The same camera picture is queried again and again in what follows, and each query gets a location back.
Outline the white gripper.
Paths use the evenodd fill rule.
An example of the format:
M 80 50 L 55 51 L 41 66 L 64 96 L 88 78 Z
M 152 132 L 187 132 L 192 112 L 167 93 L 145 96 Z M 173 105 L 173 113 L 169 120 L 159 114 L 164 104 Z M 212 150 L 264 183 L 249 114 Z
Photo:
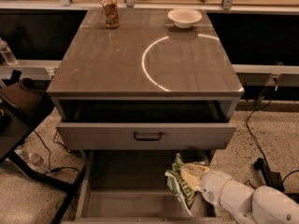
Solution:
M 193 191 L 203 191 L 205 201 L 219 206 L 221 190 L 232 177 L 222 171 L 209 171 L 208 167 L 196 163 L 185 163 L 180 168 L 183 180 Z

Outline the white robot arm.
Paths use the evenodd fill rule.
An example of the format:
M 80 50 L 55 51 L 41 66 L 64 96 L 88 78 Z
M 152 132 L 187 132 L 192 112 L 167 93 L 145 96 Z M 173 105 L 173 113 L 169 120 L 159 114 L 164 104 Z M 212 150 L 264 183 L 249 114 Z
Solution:
M 183 164 L 180 172 L 192 190 L 228 211 L 238 224 L 299 224 L 299 204 L 279 190 L 253 189 L 222 171 L 194 163 Z

